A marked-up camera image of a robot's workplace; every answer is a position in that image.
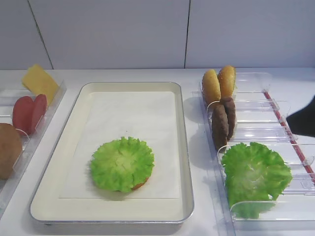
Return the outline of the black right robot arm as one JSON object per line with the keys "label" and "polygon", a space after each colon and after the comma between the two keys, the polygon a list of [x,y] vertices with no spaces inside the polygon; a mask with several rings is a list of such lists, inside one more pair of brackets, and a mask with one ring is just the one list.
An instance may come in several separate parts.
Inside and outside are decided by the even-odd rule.
{"label": "black right robot arm", "polygon": [[315,137],[315,97],[306,107],[289,115],[286,121],[293,134]]}

